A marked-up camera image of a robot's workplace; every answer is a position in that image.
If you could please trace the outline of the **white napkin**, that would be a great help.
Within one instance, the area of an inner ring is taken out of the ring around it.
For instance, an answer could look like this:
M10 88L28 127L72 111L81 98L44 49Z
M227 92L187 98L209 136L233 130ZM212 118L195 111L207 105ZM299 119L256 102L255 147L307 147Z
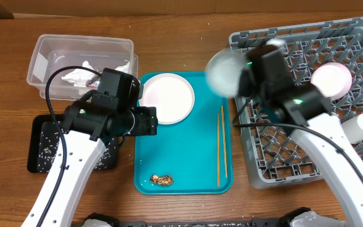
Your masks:
M103 73L103 68L94 68L93 66L91 66L89 64L88 61L84 61L82 67L88 68L88 69L92 69L98 73ZM117 71L121 71L123 73L129 73L130 72L130 62L127 61L126 64L124 64L123 66L118 66L115 68L115 70ZM94 80L94 79L100 79L99 76L97 76L95 73L89 72L89 71L85 71L83 69L75 69L72 72L69 72L68 74L66 74L65 76L62 76L61 79L63 81L67 81L71 84L73 84L76 87L87 87L86 83L88 81Z

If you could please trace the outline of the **brown food scrap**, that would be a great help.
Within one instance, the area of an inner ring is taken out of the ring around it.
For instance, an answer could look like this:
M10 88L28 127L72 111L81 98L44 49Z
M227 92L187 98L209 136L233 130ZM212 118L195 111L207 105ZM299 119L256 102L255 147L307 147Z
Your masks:
M150 181L151 183L160 186L170 186L174 184L174 180L169 175L164 175L164 176L152 175Z

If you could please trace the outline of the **grey bowl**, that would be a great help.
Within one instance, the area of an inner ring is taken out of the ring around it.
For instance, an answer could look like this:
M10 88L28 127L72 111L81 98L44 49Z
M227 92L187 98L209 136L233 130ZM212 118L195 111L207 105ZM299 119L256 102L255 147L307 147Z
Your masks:
M246 64L245 56L238 50L220 50L205 67L205 77L209 87L219 96L226 98L236 96L239 79Z

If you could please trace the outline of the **large pink plate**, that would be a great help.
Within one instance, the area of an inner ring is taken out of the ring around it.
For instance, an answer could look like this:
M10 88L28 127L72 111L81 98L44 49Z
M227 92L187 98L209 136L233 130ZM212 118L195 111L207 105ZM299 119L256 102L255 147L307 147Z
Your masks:
M193 109L195 93L192 85L174 73L157 74L144 83L139 105L155 107L159 124L181 122Z

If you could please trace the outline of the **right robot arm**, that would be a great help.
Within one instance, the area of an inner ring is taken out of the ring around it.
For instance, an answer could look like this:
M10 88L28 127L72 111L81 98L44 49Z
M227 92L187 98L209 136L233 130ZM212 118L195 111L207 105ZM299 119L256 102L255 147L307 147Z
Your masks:
M307 153L344 210L346 226L363 226L363 162L320 91L296 86L282 69L246 67L238 72L238 95L254 98L268 115L256 127L283 128Z

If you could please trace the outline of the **red foil wrapper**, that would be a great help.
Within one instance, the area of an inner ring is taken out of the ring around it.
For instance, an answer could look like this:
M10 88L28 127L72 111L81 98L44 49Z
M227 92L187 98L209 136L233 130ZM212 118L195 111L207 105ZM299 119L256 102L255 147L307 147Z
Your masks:
M99 78L88 81L86 83L86 86L89 87L89 88L97 88L99 85L100 85L100 79Z

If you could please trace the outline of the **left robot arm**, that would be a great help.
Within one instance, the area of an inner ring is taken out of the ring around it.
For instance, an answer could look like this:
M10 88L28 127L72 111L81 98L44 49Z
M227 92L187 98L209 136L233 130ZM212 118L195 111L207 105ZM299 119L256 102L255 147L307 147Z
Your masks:
M91 108L85 103L68 107L59 124L59 147L43 187L23 226L70 226L86 182L117 137L154 136L158 118L154 107L125 113Z

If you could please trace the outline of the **small white cup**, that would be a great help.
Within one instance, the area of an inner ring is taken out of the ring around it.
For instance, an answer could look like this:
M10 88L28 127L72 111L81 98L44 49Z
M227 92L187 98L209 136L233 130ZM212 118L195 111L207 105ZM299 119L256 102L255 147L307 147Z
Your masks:
M351 144L363 141L363 113L343 122L341 126Z

